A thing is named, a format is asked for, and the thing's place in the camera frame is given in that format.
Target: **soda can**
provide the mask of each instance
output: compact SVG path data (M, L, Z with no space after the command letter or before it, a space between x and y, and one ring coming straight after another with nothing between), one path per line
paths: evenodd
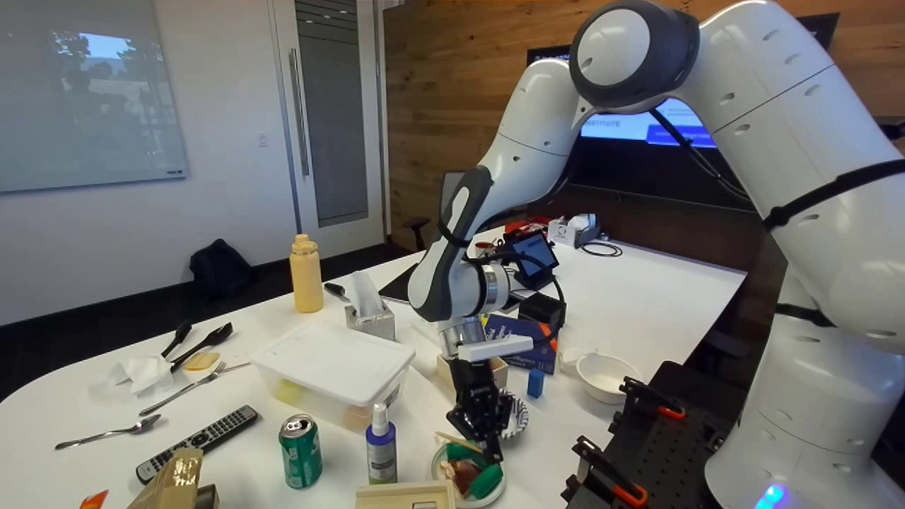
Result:
M291 415L280 427L284 473L291 490L308 490L323 473L318 420Z

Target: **black bag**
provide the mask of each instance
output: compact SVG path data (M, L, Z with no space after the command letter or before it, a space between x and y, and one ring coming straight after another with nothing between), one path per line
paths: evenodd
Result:
M251 283L251 266L224 238L195 251L189 268L206 296L232 296Z

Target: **mustard bottle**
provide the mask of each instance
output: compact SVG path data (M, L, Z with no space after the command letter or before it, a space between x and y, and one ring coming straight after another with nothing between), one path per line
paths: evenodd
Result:
M319 251L308 235L294 235L290 251L294 311L315 314L323 309Z

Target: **spray bottle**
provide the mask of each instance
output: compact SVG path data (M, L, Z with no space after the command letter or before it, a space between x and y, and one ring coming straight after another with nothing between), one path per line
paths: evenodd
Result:
M372 427L366 429L369 444L369 480L397 482L397 424L389 420L389 406L373 405Z

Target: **white table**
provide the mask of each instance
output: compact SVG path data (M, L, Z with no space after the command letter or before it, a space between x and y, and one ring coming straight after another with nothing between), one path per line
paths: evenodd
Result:
M667 258L660 251L623 246L623 258L591 258L558 248L570 299L564 355L599 348L639 368L650 378L664 358L684 361L724 306L739 290L745 273ZM415 258L401 258L372 268L377 286L393 280ZM404 303L391 303L398 340L420 351L415 364L424 368L439 348L437 327L422 323ZM244 361L270 340L302 323L342 326L342 303L329 296L319 314L294 314L291 296L277 296L251 309L240 309L195 326L212 330L224 323L236 326L236 337L220 345L220 358ZM89 447L56 453L62 439L90 434L137 420L137 412L167 395L181 378L137 399L114 382L114 364L124 355L152 355L172 334L93 355L53 371L0 405L0 473L2 506L62 509L79 506L86 495L110 490L110 509L128 506L141 482L133 470L138 461L212 424L240 405L251 405L261 420L203 457L200 482L216 482L224 509L298 509L298 506L353 506L353 495L366 485L366 440L356 432L319 420L325 473L311 490L290 490L284 480L284 457L277 429L287 415L298 412L274 400L257 368L236 371L200 389L167 405L165 424L148 434L118 434ZM524 395L527 374L509 371L509 389ZM530 429L504 444L507 495L499 506L564 506L561 492L578 470L572 444L589 434L609 444L611 410L589 400L570 376L547 378L543 399L530 400ZM401 480L431 480L431 453L437 432L454 432L444 420L451 400L422 371L410 371L401 399L391 419L398 427L398 475Z

